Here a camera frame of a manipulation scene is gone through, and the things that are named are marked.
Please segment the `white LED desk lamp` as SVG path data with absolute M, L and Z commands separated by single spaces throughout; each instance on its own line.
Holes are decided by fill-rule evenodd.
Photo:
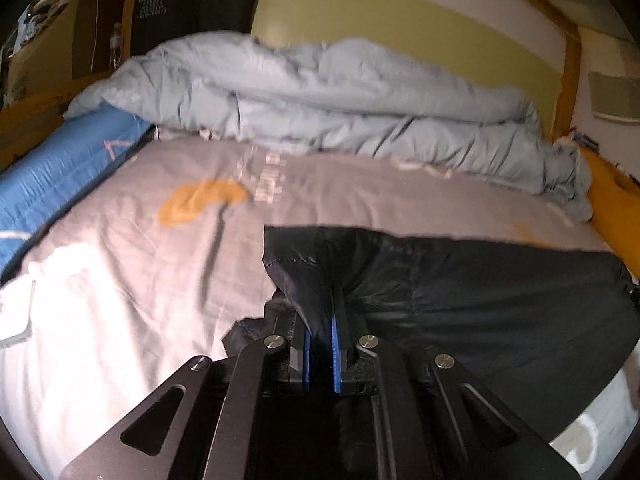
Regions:
M 0 344 L 6 348 L 25 337 L 29 326 L 34 281 L 27 275 L 6 283 L 1 289 Z

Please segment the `checkered canopy cloth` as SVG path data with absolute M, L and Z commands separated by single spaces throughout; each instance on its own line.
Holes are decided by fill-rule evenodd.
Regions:
M 610 122 L 638 124 L 640 120 L 638 78 L 590 72 L 588 80 L 591 111 L 594 117 Z

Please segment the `blue pillow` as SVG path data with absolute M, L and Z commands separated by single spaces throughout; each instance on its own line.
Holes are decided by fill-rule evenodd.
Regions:
M 151 124 L 104 105 L 64 122 L 1 176 L 1 278 L 47 228 L 137 151 Z

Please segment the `cluttered wooden shelf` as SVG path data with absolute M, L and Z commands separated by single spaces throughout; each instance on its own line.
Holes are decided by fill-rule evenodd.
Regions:
M 1 45 L 1 105 L 110 69 L 124 0 L 30 0 Z

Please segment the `grey heart-print bed sheet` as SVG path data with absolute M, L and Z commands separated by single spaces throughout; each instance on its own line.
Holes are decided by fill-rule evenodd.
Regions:
M 154 141 L 55 222 L 2 298 L 29 315 L 1 350 L 1 417 L 42 478 L 187 358 L 226 353 L 274 290 L 267 226 L 356 226 L 475 249 L 439 266 L 454 302 L 433 342 L 586 479 L 639 421 L 639 329 L 603 291 L 620 262 L 544 197 L 472 174 L 344 154 Z

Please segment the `wooden bed frame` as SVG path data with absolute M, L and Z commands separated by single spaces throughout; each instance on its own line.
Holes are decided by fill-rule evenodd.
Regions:
M 608 0 L 426 0 L 486 25 L 538 55 L 561 74 L 550 139 L 581 128 L 598 136 L 605 130 L 636 130 L 594 117 L 588 75 L 639 79 L 639 50 Z M 110 40 L 110 69 L 61 88 L 1 105 L 1 162 L 9 166 L 26 154 L 62 120 L 65 105 L 82 88 L 129 58 L 134 0 L 124 0 L 122 22 Z

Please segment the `light blue crumpled duvet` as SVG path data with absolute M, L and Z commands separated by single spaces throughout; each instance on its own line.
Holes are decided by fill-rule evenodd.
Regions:
M 544 140 L 521 90 L 472 84 L 365 39 L 289 49 L 238 32 L 169 40 L 81 91 L 67 116 L 104 105 L 291 154 L 445 166 L 547 197 L 579 221 L 592 216 L 584 156 Z

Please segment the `black puffer down jacket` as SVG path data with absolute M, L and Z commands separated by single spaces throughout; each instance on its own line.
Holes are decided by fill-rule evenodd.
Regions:
M 336 304 L 411 351 L 450 352 L 545 439 L 608 385 L 639 338 L 626 266 L 608 252 L 394 237 L 342 226 L 270 226 L 276 293 L 224 335 L 235 356 L 294 311 L 328 344 Z

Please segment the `green padded headboard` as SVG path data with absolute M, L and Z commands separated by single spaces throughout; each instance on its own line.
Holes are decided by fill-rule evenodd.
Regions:
M 366 38 L 489 87 L 519 88 L 551 136 L 561 74 L 502 32 L 426 0 L 258 0 L 252 35 L 263 44 Z

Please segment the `orange long pillow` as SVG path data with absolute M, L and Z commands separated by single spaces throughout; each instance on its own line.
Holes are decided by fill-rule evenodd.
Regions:
M 639 185 L 594 151 L 580 151 L 591 171 L 593 229 L 639 278 Z

